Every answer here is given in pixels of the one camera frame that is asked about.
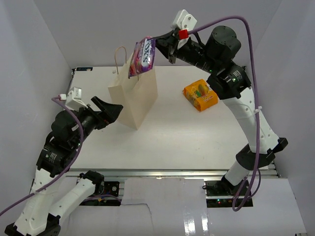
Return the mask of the purple Fox's candy bag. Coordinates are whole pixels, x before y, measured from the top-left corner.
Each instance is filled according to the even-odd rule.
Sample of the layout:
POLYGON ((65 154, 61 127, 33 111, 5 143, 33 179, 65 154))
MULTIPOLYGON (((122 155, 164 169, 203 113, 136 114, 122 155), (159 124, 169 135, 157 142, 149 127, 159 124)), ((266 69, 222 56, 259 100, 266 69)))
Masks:
POLYGON ((145 37, 137 42, 131 56, 128 77, 138 76, 150 71, 154 66, 156 40, 152 37, 145 37))

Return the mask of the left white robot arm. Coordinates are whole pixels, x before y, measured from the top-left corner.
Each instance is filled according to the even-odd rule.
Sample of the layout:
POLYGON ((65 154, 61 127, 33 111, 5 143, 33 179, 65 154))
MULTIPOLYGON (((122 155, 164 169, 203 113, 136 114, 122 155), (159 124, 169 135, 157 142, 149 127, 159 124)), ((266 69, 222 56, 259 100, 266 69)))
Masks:
POLYGON ((63 110, 56 115, 46 137, 30 193, 7 207, 10 210, 26 203, 19 218, 6 226, 4 233, 8 236, 57 236, 64 219, 84 200, 96 198, 104 192, 104 176, 87 171, 79 175, 73 189, 54 202, 65 173, 76 161, 83 142, 92 131, 114 123, 123 110, 122 105, 106 103, 96 96, 91 101, 98 107, 97 111, 84 103, 69 109, 66 106, 69 100, 66 94, 52 98, 63 110))

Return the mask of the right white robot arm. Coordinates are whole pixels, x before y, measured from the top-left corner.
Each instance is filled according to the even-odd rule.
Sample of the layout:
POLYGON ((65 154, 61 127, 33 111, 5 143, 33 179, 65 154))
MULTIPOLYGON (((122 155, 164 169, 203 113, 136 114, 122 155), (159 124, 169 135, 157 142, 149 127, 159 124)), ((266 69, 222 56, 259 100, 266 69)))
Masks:
POLYGON ((221 180, 208 188, 213 193, 223 191, 234 196, 239 192, 244 177, 253 170, 255 155, 259 155, 258 167, 268 166, 288 141, 274 133, 263 114, 259 115, 260 140, 256 140, 254 91, 245 69, 233 62, 241 48, 235 31, 227 26, 217 26, 206 44, 188 39, 183 46, 179 45, 179 32, 179 29, 174 29, 155 37, 156 48, 171 64, 180 59, 208 72, 207 83, 233 113, 248 140, 248 144, 236 154, 232 167, 221 180))

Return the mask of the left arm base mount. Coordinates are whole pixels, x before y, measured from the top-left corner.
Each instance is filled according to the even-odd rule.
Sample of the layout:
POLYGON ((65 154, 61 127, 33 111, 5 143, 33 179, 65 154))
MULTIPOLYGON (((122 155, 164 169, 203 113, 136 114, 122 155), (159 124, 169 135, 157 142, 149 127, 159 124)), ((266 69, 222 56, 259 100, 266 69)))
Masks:
POLYGON ((119 181, 106 181, 104 183, 103 197, 93 198, 82 202, 81 206, 118 207, 121 205, 124 194, 124 183, 119 181))

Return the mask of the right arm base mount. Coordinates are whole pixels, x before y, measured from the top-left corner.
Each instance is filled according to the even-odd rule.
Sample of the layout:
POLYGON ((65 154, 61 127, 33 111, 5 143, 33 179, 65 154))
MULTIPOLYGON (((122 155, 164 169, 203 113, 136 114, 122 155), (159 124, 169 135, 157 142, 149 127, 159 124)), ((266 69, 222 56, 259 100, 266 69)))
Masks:
MULTIPOLYGON (((234 196, 239 189, 239 185, 232 191, 224 186, 220 180, 205 181, 202 189, 205 190, 207 208, 232 208, 234 196)), ((239 198, 236 200, 235 208, 237 208, 244 199, 245 193, 248 189, 249 182, 246 180, 245 186, 239 194, 239 198)), ((252 199, 245 202, 243 207, 253 207, 252 199)))

